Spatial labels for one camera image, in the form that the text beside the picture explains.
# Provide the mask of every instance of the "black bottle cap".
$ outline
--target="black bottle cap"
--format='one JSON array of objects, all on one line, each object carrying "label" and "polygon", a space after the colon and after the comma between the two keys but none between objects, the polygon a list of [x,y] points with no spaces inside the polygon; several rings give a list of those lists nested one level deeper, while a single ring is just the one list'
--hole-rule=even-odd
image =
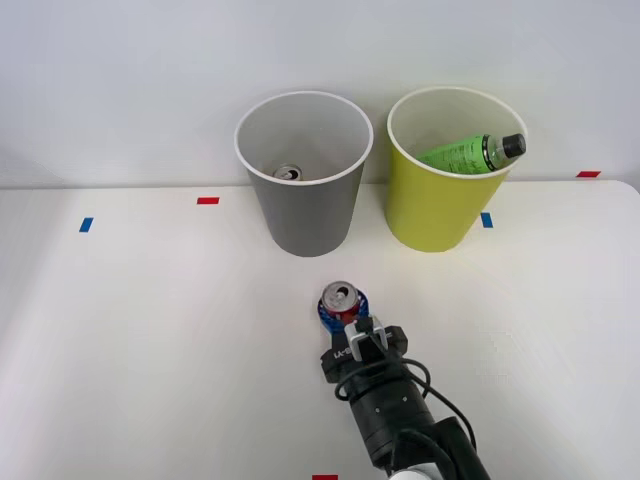
[{"label": "black bottle cap", "polygon": [[502,139],[502,148],[507,158],[519,157],[527,151],[527,143],[524,135],[516,133]]}]

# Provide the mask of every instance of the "green bottle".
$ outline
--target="green bottle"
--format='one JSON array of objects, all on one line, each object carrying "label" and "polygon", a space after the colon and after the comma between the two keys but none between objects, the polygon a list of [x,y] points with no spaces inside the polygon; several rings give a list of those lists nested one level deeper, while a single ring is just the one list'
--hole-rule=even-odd
[{"label": "green bottle", "polygon": [[498,139],[492,135],[474,135],[429,150],[417,159],[445,172],[478,175],[500,170],[526,151],[527,145],[520,133]]}]

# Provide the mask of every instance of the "black cable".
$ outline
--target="black cable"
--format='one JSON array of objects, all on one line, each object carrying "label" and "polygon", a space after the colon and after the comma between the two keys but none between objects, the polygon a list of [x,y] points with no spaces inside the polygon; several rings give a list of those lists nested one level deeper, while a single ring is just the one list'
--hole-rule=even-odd
[{"label": "black cable", "polygon": [[[427,369],[427,367],[425,367],[422,363],[416,361],[416,360],[411,360],[409,358],[400,358],[400,359],[394,359],[393,357],[391,357],[389,355],[389,352],[386,348],[384,348],[384,346],[380,343],[380,340],[378,340],[378,338],[376,338],[376,335],[374,335],[372,332],[369,333],[369,338],[373,341],[373,343],[375,344],[375,346],[378,348],[378,350],[380,350],[380,352],[384,355],[386,361],[390,361],[390,362],[397,362],[397,363],[403,363],[403,364],[408,364],[408,365],[414,365],[416,367],[418,367],[420,370],[422,370],[425,374],[425,380],[422,380],[420,377],[418,377],[417,375],[413,374],[409,369],[407,369],[408,375],[411,378],[411,380],[413,380],[414,382],[416,382],[418,385],[420,385],[423,390],[422,390],[422,398],[425,398],[427,396],[427,394],[429,392],[431,392],[433,394],[434,397],[436,397],[438,400],[440,400],[442,403],[444,403],[453,413],[455,413],[460,420],[462,420],[462,423],[464,423],[464,426],[467,428],[467,432],[469,433],[469,441],[471,442],[471,445],[473,446],[474,450],[477,450],[477,444],[476,444],[476,435],[473,432],[473,427],[471,426],[471,422],[469,422],[469,420],[467,419],[467,417],[462,413],[462,411],[460,411],[460,409],[458,407],[456,407],[453,402],[451,402],[451,400],[449,400],[447,397],[445,397],[444,395],[442,395],[440,392],[438,392],[435,388],[433,388],[431,386],[431,373],[429,372],[429,370]],[[382,366],[384,365],[384,361],[382,362],[377,362]],[[364,373],[364,370],[359,371],[359,370],[354,370],[353,372],[351,372],[349,375],[347,375],[346,378],[348,378],[349,380],[351,378],[353,378],[354,376],[358,375],[359,373]],[[338,385],[340,386],[340,388],[342,388],[342,386],[348,381],[343,379],[343,381],[341,381]],[[338,396],[340,389],[336,389],[336,397],[338,397],[340,400],[342,400],[341,397]]]},{"label": "black cable", "polygon": [[393,442],[393,450],[391,451],[392,471],[396,471],[398,467],[396,451],[403,437],[411,438],[417,443],[420,443],[423,446],[427,447],[430,453],[436,458],[436,465],[438,466],[438,469],[440,470],[440,473],[442,473],[442,476],[445,478],[445,480],[456,480],[456,467],[453,464],[451,457],[447,455],[447,452],[440,448],[440,445],[438,445],[431,437],[412,428],[400,430],[395,436]]},{"label": "black cable", "polygon": [[469,440],[471,441],[471,445],[473,446],[473,449],[478,450],[478,446],[476,445],[476,436],[473,433],[471,422],[469,422],[467,417],[464,416],[464,414],[460,411],[460,409],[456,407],[453,404],[453,402],[451,402],[451,400],[449,400],[447,397],[442,395],[435,388],[429,387],[429,391],[433,394],[434,397],[436,397],[438,400],[444,403],[447,407],[449,407],[453,413],[455,413],[458,417],[460,417],[460,420],[462,420],[462,423],[464,423],[464,426],[467,427],[467,432],[469,432]]}]

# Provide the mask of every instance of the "white wall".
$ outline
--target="white wall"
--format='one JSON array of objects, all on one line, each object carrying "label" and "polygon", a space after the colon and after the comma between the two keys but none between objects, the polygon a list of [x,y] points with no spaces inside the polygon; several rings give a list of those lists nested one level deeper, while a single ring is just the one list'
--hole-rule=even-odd
[{"label": "white wall", "polygon": [[463,84],[530,128],[517,177],[640,186],[633,0],[4,0],[0,186],[245,183],[257,100],[317,88],[378,127],[404,93]]}]

